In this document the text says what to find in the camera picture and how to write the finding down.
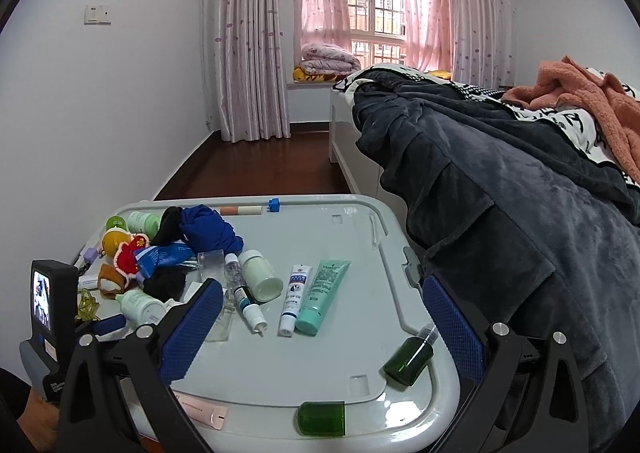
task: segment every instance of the dark green bottle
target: dark green bottle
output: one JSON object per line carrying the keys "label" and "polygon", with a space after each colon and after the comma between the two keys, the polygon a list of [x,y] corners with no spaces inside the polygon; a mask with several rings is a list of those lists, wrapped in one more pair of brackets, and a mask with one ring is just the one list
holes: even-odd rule
{"label": "dark green bottle", "polygon": [[402,386],[413,386],[433,357],[433,344],[436,339],[436,327],[424,327],[417,336],[407,338],[382,367],[386,376]]}

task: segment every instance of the silver screw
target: silver screw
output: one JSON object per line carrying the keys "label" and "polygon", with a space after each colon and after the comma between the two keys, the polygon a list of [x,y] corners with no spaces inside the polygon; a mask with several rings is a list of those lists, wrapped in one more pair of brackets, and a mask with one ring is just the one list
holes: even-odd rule
{"label": "silver screw", "polygon": [[554,341],[559,345],[564,345],[566,343],[566,336],[561,332],[554,332]]}
{"label": "silver screw", "polygon": [[81,347],[87,347],[91,344],[93,340],[94,340],[94,337],[91,334],[84,334],[78,340],[78,343],[80,344]]}
{"label": "silver screw", "polygon": [[138,327],[138,330],[136,330],[136,336],[140,339],[148,338],[153,333],[154,330],[149,325],[142,325],[142,327]]}
{"label": "silver screw", "polygon": [[504,323],[494,323],[492,329],[498,336],[506,336],[509,333],[509,327]]}

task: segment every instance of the dark gray plush blanket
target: dark gray plush blanket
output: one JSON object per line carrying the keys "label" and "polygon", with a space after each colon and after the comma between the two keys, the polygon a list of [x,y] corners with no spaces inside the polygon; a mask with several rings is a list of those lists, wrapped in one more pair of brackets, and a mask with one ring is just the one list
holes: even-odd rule
{"label": "dark gray plush blanket", "polygon": [[567,335],[590,450],[603,451],[640,399],[640,229],[612,201],[438,111],[437,95],[365,83],[354,100],[357,145],[405,200],[426,273],[519,334]]}

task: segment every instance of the wall socket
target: wall socket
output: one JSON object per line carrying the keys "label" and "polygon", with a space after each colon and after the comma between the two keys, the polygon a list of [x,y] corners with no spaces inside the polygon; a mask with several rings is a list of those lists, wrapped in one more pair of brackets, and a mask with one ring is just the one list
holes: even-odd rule
{"label": "wall socket", "polygon": [[111,8],[101,4],[99,6],[86,5],[84,7],[84,24],[91,26],[93,24],[110,24]]}

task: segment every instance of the wooden floor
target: wooden floor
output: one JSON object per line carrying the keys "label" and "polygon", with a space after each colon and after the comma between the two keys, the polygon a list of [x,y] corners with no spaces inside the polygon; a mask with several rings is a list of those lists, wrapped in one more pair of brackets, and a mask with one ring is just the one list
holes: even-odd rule
{"label": "wooden floor", "polygon": [[212,136],[178,170],[157,200],[348,193],[340,167],[329,162],[328,148],[328,132],[233,144]]}

